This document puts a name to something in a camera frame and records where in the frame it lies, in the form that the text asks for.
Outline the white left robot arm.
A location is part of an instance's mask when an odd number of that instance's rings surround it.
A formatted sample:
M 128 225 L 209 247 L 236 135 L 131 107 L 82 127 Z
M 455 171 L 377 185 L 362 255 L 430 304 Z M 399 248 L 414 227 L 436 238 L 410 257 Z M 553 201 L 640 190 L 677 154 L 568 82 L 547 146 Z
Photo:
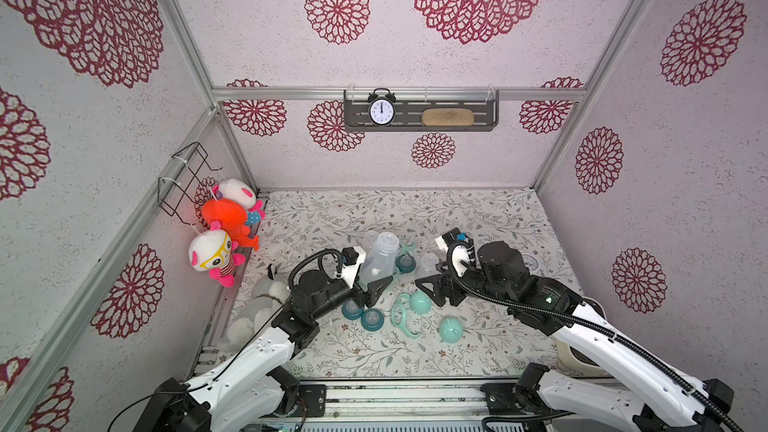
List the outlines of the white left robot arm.
M 362 248 L 324 249 L 288 276 L 289 296 L 232 357 L 185 382 L 170 378 L 143 398 L 137 431 L 239 431 L 258 418 L 286 415 L 298 403 L 299 380 L 285 369 L 320 330 L 322 317 L 347 302 L 372 308 L 391 275 L 358 277 Z

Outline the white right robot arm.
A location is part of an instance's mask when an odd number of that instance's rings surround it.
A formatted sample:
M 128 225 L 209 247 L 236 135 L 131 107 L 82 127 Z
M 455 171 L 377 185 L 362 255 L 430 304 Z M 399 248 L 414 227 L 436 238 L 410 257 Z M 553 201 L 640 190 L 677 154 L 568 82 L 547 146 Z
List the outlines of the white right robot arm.
M 432 302 L 460 305 L 473 297 L 588 357 L 624 385 L 611 389 L 538 363 L 513 383 L 486 385 L 486 431 L 502 422 L 546 422 L 582 416 L 621 431 L 737 431 L 733 389 L 718 379 L 687 375 L 626 337 L 562 282 L 531 274 L 522 254 L 503 241 L 476 247 L 454 228 L 435 240 L 445 258 L 417 280 Z

